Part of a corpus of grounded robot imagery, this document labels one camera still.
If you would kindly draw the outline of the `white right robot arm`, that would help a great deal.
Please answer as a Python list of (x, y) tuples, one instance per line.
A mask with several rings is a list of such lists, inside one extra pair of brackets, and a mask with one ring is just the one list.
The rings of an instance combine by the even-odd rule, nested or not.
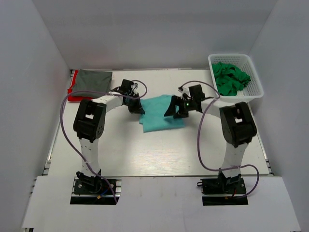
[[(241, 176), (240, 169), (244, 152), (257, 128), (247, 103), (227, 103), (220, 100), (220, 94), (215, 97), (206, 97), (202, 86), (195, 85), (189, 88), (179, 87), (180, 96), (173, 95), (164, 116), (174, 119), (189, 117), (190, 111), (202, 113), (197, 132), (197, 154), (201, 165), (209, 171), (223, 175), (218, 180), (218, 188), (225, 193), (235, 188), (234, 178)], [(222, 133), (226, 141), (225, 157), (220, 169), (211, 169), (202, 162), (200, 136), (203, 120), (206, 115), (212, 115), (221, 120)]]

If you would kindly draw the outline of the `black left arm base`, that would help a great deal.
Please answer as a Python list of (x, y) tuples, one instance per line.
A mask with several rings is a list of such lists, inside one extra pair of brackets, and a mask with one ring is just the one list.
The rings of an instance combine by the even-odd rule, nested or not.
[(107, 181), (81, 172), (74, 178), (71, 205), (116, 205), (121, 195), (119, 178), (108, 178)]

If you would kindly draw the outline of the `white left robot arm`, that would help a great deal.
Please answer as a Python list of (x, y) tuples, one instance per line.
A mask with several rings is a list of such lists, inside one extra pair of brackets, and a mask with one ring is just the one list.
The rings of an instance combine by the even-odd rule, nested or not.
[(82, 169), (77, 177), (88, 176), (85, 187), (92, 193), (101, 190), (102, 181), (97, 178), (101, 168), (98, 162), (98, 140), (102, 136), (106, 114), (119, 106), (127, 106), (132, 114), (144, 114), (145, 111), (137, 92), (138, 84), (124, 79), (121, 86), (102, 94), (95, 99), (80, 102), (73, 123), (81, 145)]

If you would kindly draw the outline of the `teal t shirt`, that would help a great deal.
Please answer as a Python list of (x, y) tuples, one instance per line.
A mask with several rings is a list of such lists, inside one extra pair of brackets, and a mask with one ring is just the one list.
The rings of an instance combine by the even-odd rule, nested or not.
[(173, 116), (164, 116), (170, 105), (171, 97), (171, 95), (161, 95), (141, 99), (140, 102), (145, 114), (140, 115), (139, 123), (142, 124), (144, 133), (185, 127), (185, 123), (181, 118), (174, 119)]

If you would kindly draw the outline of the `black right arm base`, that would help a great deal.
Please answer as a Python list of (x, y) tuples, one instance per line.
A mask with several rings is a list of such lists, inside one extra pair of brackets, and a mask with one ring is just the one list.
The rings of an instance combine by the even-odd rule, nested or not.
[(201, 188), (203, 206), (248, 205), (245, 183), (241, 175), (231, 183), (223, 174), (216, 178), (204, 178), (197, 182)]

